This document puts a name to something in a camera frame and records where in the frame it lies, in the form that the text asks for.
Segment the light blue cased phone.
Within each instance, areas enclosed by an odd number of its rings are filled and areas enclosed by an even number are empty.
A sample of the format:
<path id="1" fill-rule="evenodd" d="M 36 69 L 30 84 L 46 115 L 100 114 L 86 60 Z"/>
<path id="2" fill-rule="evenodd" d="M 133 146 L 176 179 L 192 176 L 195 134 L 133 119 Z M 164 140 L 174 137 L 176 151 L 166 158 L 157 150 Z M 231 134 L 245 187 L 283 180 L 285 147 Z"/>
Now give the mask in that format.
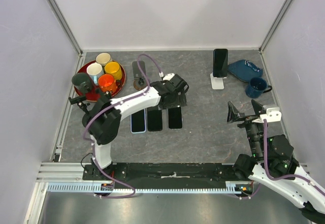
<path id="1" fill-rule="evenodd" d="M 143 109 L 131 115 L 131 133 L 144 132 L 146 132 L 146 112 Z"/>

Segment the black round-base phone stand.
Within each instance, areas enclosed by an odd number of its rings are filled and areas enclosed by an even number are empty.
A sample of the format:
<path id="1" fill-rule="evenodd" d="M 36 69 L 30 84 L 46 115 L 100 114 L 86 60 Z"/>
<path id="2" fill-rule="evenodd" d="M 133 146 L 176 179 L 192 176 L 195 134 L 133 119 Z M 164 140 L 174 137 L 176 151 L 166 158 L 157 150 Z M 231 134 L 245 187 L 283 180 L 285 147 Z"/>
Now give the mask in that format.
<path id="1" fill-rule="evenodd" d="M 102 124 L 105 120 L 102 115 L 100 115 L 96 120 L 94 120 L 93 123 L 90 123 L 90 121 L 103 109 L 103 101 L 101 98 L 98 99 L 98 101 L 94 104 L 93 108 L 88 110 L 87 107 L 90 105 L 90 103 L 84 102 L 86 100 L 86 96 L 77 96 L 75 98 L 69 97 L 69 102 L 71 105 L 76 104 L 83 112 L 84 115 L 82 117 L 82 125 L 84 127 L 88 127 L 88 131 L 91 134 L 98 133 L 102 130 Z"/>

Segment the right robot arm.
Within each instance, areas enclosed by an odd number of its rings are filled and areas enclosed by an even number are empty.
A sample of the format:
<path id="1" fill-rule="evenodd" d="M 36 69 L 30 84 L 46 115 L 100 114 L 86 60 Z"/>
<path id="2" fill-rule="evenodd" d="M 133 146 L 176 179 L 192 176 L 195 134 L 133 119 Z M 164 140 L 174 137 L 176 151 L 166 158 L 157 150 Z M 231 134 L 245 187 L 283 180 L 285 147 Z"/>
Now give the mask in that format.
<path id="1" fill-rule="evenodd" d="M 284 134 L 269 137 L 268 125 L 282 118 L 280 108 L 251 101 L 254 114 L 245 115 L 228 102 L 228 123 L 244 128 L 251 155 L 240 154 L 233 176 L 249 179 L 280 194 L 313 223 L 324 223 L 324 188 L 294 158 L 294 148 Z"/>

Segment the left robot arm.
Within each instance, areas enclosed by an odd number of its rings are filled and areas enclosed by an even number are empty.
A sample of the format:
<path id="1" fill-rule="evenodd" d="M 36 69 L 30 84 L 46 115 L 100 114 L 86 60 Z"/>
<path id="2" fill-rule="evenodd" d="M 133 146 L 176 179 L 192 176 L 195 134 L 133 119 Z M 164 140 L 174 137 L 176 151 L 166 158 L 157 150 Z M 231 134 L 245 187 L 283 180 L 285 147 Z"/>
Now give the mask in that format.
<path id="1" fill-rule="evenodd" d="M 146 88 L 133 94 L 110 98 L 102 94 L 94 107 L 82 118 L 85 132 L 90 134 L 85 140 L 91 141 L 96 164 L 94 175 L 100 180 L 111 176 L 111 143 L 117 137 L 120 122 L 130 115 L 158 106 L 169 109 L 185 104 L 188 83 L 178 74 L 167 74 L 160 81 L 151 82 Z"/>

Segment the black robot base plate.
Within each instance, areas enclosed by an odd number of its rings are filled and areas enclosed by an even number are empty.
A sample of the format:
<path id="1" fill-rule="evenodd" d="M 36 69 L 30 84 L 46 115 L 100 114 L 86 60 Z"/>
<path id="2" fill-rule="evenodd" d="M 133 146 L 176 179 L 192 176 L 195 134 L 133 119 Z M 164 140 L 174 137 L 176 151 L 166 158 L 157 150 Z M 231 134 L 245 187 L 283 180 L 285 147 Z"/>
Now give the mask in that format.
<path id="1" fill-rule="evenodd" d="M 103 171 L 136 189 L 225 188 L 227 181 L 249 180 L 222 163 L 113 163 Z"/>

